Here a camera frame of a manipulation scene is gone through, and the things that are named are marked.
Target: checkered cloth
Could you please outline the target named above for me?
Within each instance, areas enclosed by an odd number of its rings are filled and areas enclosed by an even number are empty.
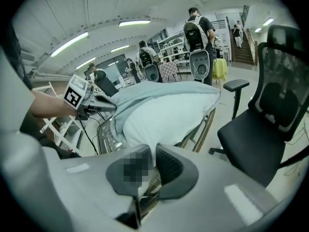
[[[159,66],[160,73],[164,82],[168,80],[168,77],[177,74],[178,68],[175,62],[165,63]]]

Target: cable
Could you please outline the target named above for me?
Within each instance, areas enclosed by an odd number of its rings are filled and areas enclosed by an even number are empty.
[[[299,161],[298,163],[295,164],[295,166],[293,166],[292,168],[290,168],[288,171],[286,171],[283,175],[284,176],[289,176],[291,175],[292,173],[294,173],[298,167],[298,165],[301,163],[301,161]]]
[[[81,123],[82,128],[83,128],[83,130],[84,130],[84,132],[85,132],[85,134],[86,134],[86,136],[87,136],[88,140],[89,140],[89,141],[90,141],[90,143],[92,144],[92,146],[93,146],[93,148],[94,148],[94,150],[95,150],[95,153],[98,155],[97,149],[96,149],[95,145],[93,144],[93,142],[90,140],[90,138],[89,138],[89,136],[88,136],[88,133],[86,132],[85,127],[84,127],[83,123],[82,123],[81,121],[79,121],[79,122]]]
[[[303,127],[293,138],[295,138],[303,129],[304,129],[304,127]],[[300,137],[299,137],[293,144],[291,144],[291,143],[286,143],[286,144],[287,144],[287,145],[294,145],[294,144],[296,144],[296,143],[299,141],[299,139],[301,139],[301,137],[302,137],[305,133],[306,133],[306,132],[304,131],[303,134],[301,134]]]
[[[103,117],[103,115],[102,115],[100,112],[98,112],[98,115],[99,115],[104,121],[106,121],[106,119]]]
[[[92,142],[92,143],[93,143],[94,138],[97,137],[97,136],[98,136],[98,132],[97,132],[97,134],[91,139],[91,142]]]
[[[95,119],[95,118],[90,118],[90,119],[94,119],[94,120],[96,120],[97,122],[98,122],[98,126],[100,126],[101,124],[100,124],[100,122],[97,120],[97,119]]]

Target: mesh backrest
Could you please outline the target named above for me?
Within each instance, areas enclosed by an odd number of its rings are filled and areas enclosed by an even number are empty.
[[[146,52],[144,49],[140,49],[140,60],[142,62],[142,66],[145,68],[147,65],[152,64],[151,55]]]
[[[309,66],[301,54],[282,45],[262,43],[258,51],[259,84],[249,108],[265,116],[289,141],[308,108]]]

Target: pillow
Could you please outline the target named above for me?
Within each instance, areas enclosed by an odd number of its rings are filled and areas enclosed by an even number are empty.
[[[176,94],[151,99],[135,109],[124,123],[128,146],[148,145],[155,166],[157,144],[183,140],[219,102],[216,94]]]

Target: chair armrest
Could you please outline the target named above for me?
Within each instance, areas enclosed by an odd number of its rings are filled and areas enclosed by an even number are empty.
[[[240,90],[246,86],[249,86],[249,82],[243,79],[237,79],[233,81],[229,81],[227,83],[224,83],[223,88],[230,92],[235,92],[237,90]]]

